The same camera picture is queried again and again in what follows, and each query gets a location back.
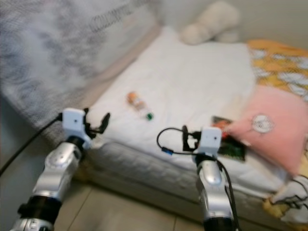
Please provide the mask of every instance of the small bottle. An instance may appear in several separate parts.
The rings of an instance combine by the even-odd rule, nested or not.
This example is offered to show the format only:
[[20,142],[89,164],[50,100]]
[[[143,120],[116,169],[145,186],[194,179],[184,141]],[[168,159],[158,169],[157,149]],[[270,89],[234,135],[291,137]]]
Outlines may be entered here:
[[140,99],[137,93],[130,92],[127,95],[128,103],[133,105],[137,111],[140,112],[141,116],[146,117],[147,120],[152,120],[154,115],[147,107],[146,103]]

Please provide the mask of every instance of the pink pillow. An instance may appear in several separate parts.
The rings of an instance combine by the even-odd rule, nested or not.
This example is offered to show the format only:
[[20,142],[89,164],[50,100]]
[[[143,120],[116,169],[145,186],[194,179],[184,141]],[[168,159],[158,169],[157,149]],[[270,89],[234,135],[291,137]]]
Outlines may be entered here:
[[289,92],[257,86],[242,118],[228,132],[296,175],[308,133],[308,105]]

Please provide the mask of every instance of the white bedsheet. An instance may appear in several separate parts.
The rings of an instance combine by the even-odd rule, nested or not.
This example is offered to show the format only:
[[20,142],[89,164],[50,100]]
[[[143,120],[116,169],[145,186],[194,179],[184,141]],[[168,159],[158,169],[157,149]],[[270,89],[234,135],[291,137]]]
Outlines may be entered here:
[[[116,141],[145,154],[195,169],[190,156],[169,156],[156,146],[156,136],[166,127],[187,125],[189,130],[209,126],[213,115],[235,96],[248,97],[255,86],[245,44],[208,42],[187,46],[178,35],[164,28],[162,35],[114,82],[93,105],[89,120],[98,126],[107,112],[109,127],[94,146]],[[136,91],[154,113],[147,121],[126,101]],[[170,131],[161,136],[163,146],[181,151],[181,134]],[[265,197],[277,191],[286,180],[279,167],[249,152],[245,163],[222,158],[233,187],[247,194]]]

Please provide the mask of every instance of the green bottle cap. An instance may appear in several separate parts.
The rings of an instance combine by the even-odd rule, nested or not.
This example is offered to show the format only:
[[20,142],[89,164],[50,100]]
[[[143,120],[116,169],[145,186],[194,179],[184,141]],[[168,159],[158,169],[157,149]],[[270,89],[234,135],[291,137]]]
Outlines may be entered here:
[[153,115],[152,113],[148,113],[148,114],[146,115],[146,118],[147,118],[149,121],[152,120],[153,117],[154,117],[154,115]]

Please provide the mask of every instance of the stuffed animal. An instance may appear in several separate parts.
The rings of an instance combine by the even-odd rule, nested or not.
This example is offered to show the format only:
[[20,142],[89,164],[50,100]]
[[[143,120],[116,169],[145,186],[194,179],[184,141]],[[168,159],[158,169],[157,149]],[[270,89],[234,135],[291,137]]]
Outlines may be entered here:
[[240,12],[224,1],[212,3],[193,23],[180,33],[180,40],[188,45],[198,45],[214,39],[232,43],[239,40],[237,27]]

